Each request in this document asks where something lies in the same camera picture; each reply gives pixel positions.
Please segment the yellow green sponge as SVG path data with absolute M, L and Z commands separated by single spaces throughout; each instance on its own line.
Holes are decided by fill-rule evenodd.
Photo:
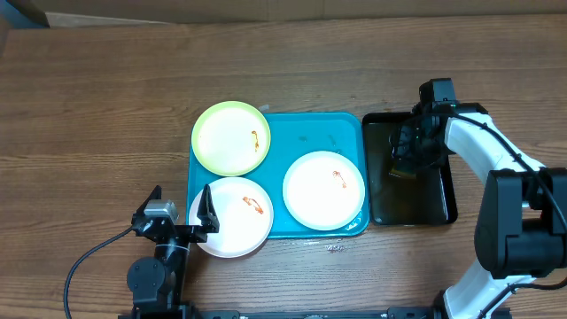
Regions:
M 416 179 L 416 170 L 411 165 L 396 163 L 392 165 L 389 175 L 403 179 Z

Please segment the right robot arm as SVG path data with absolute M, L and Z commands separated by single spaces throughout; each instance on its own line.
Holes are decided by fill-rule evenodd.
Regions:
M 238 101 L 206 109 L 191 133 L 187 223 L 212 206 L 224 258 L 269 238 L 343 237 L 380 225 L 448 224 L 457 207 L 448 158 L 484 185 L 476 257 L 431 307 L 391 318 L 508 317 L 502 302 L 566 265 L 566 172 L 515 147 L 448 78 L 419 89 L 408 113 L 261 113 Z

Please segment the white plate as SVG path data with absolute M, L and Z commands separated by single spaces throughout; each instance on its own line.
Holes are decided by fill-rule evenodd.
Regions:
M 220 227 L 198 246 L 221 258 L 241 257 L 260 247 L 274 221 L 269 195 L 256 182 L 243 177 L 224 177 L 209 187 Z
M 361 211 L 366 191 L 360 170 L 335 152 L 310 152 L 283 178 L 283 202 L 291 216 L 312 230 L 337 230 Z

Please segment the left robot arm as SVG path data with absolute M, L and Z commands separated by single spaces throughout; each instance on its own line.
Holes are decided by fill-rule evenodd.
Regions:
M 132 215 L 132 230 L 155 244 L 152 257 L 135 261 L 127 274 L 133 294 L 132 318 L 201 318 L 195 304 L 183 301 L 190 244 L 205 243 L 209 225 L 182 225 L 175 204 L 156 186 Z

